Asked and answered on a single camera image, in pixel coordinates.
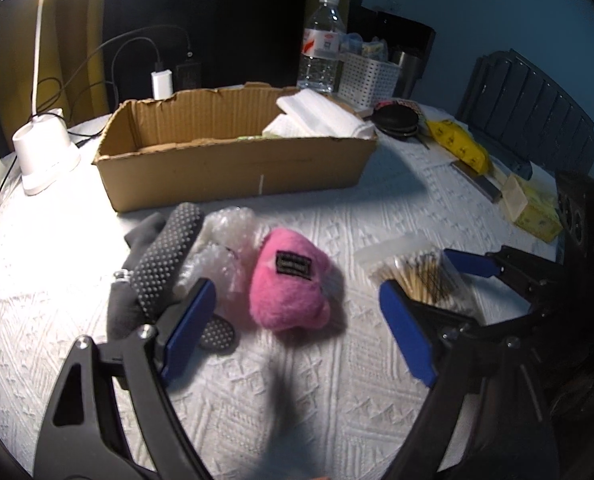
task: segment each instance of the textured tablecloth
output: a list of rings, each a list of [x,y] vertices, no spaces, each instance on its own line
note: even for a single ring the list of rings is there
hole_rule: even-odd
[[[95,132],[104,120],[80,128]],[[15,168],[0,207],[0,437],[28,470],[63,359],[82,333],[105,340],[112,273],[128,254],[123,236],[150,213],[114,213],[90,164],[96,146],[84,146],[82,163],[35,197],[24,195]],[[249,206],[307,236],[340,270],[329,330],[301,340],[248,333],[233,355],[193,362],[170,393],[215,478],[378,478],[407,436],[427,390],[410,376],[375,288],[353,263],[358,248],[421,230],[441,247],[482,253],[508,244],[554,259],[553,247],[506,222],[450,160],[439,147],[380,137],[352,189],[205,205]],[[525,312],[501,283],[473,287],[488,322]],[[121,390],[119,407],[136,461],[150,466]],[[464,445],[457,433],[452,460]]]

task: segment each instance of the black label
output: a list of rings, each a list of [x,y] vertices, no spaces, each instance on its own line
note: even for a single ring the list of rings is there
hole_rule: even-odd
[[[277,274],[288,274],[305,280],[311,279],[312,260],[301,256],[301,254],[288,251],[277,251],[275,267]]]

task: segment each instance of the pink fuzzy object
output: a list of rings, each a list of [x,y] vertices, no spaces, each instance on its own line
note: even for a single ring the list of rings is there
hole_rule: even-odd
[[[321,280],[330,259],[307,238],[290,229],[274,229],[264,239],[250,283],[250,315],[263,328],[278,332],[296,326],[322,328],[330,305]]]

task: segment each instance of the polka dot pattern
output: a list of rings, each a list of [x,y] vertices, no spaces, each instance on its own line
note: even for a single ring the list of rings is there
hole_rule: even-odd
[[[155,323],[172,303],[179,270],[202,225],[200,208],[190,202],[181,203],[133,270],[130,283],[148,322]]]
[[[237,336],[233,326],[223,317],[213,314],[203,329],[199,348],[207,352],[224,354],[234,351],[236,344]]]

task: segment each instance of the chair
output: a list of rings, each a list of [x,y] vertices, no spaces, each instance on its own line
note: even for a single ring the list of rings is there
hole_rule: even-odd
[[[481,57],[457,113],[491,155],[523,178],[531,161],[587,174],[594,123],[548,75],[514,50]]]

